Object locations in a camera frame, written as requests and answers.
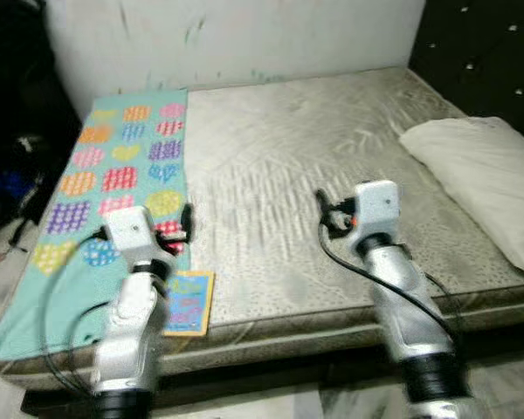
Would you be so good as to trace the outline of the white pillow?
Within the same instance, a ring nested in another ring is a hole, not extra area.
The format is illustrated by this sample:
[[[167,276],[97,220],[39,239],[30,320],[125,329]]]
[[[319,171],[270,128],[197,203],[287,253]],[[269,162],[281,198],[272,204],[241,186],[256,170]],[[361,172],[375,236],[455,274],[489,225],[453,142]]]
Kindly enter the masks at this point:
[[[524,135],[500,117],[454,117],[415,125],[399,143],[524,271]]]

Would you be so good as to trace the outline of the yellow-edged blue children's book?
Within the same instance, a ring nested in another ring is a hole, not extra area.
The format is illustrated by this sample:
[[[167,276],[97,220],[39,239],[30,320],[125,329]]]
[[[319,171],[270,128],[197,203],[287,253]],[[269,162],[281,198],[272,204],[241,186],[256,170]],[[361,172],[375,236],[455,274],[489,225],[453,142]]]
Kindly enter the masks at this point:
[[[203,338],[209,334],[213,271],[179,271],[168,283],[166,338]]]

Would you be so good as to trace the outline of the blue bag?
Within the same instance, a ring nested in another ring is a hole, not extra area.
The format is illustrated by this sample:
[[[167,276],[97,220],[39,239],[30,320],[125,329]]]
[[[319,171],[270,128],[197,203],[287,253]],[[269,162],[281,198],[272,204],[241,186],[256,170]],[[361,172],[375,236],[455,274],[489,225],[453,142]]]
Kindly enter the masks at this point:
[[[0,201],[3,203],[21,203],[33,189],[33,182],[23,173],[0,170]]]

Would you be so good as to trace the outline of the black bed frame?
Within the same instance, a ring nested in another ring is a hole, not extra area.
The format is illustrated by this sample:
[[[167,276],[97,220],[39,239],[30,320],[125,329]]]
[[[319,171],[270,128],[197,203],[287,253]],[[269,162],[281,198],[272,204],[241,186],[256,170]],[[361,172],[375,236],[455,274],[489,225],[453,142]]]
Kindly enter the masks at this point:
[[[468,381],[488,419],[524,419],[524,327],[466,336]],[[153,416],[410,419],[384,348],[367,347],[170,376]]]

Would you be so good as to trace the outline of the dark wardrobe with small knobs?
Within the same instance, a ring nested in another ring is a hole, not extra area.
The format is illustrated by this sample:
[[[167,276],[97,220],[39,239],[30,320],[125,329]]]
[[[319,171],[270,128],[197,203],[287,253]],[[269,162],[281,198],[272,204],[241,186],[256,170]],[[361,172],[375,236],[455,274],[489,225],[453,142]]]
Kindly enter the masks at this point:
[[[469,116],[524,135],[524,0],[425,0],[407,66]]]

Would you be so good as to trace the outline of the turquoise blanket with colourful shapes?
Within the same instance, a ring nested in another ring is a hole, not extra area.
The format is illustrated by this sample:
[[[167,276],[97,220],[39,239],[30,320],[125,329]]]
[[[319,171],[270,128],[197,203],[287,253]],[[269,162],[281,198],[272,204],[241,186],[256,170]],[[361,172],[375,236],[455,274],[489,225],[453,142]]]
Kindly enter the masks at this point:
[[[0,318],[0,361],[62,351],[71,325],[78,346],[102,338],[105,315],[83,312],[111,302],[129,271],[110,241],[92,238],[107,212],[142,206],[159,231],[181,229],[187,101],[185,89],[94,101]]]

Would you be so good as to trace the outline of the black bag with white print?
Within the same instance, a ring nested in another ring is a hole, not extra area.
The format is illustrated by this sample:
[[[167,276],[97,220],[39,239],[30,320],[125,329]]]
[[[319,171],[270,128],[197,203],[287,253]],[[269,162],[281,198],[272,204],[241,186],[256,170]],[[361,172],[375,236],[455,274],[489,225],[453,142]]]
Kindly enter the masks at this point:
[[[41,223],[47,204],[53,196],[56,183],[62,175],[67,159],[74,148],[74,140],[66,137],[49,137],[42,134],[26,133],[16,140],[16,161],[23,163],[18,170],[28,175],[31,188],[22,199],[16,212],[19,221],[13,236],[8,240],[11,249],[27,252],[21,246],[21,239],[28,224]]]

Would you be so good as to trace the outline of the grey quilted spotted mattress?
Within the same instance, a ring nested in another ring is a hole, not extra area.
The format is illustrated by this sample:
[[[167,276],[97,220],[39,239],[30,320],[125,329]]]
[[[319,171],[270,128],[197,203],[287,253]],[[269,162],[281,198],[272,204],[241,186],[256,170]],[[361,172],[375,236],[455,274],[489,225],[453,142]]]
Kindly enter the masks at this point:
[[[183,163],[195,236],[178,264],[217,279],[209,334],[166,339],[162,374],[378,346],[371,283],[327,258],[315,238],[315,190],[351,196],[365,180],[399,185],[399,239],[449,288],[450,299],[437,299],[446,314],[470,332],[524,324],[524,271],[399,143],[407,129],[459,116],[402,68],[191,92]],[[3,276],[0,318],[42,226]],[[0,378],[59,387],[42,354],[0,361]]]

